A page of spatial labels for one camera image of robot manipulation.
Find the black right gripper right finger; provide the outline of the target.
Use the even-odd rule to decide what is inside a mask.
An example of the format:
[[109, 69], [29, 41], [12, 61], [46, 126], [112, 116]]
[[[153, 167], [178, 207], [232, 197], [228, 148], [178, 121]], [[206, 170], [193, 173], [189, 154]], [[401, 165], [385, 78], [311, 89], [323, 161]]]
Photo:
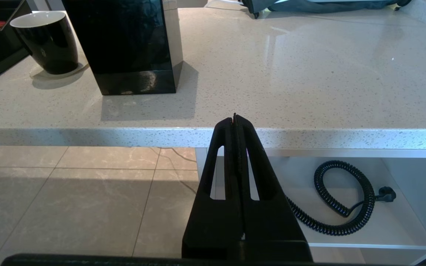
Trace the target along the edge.
[[289, 206], [253, 124], [235, 116], [236, 175], [248, 261], [312, 262], [309, 244]]

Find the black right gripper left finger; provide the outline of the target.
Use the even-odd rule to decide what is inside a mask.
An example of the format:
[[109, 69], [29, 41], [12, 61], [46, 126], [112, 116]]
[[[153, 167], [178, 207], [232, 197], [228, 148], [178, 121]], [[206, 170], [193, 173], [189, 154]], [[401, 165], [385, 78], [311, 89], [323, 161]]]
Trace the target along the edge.
[[[235, 173], [234, 138], [232, 118], [226, 118], [215, 126], [182, 239], [184, 259], [231, 259], [233, 249], [242, 238], [243, 220]], [[220, 147], [224, 148], [224, 200], [211, 198]]]

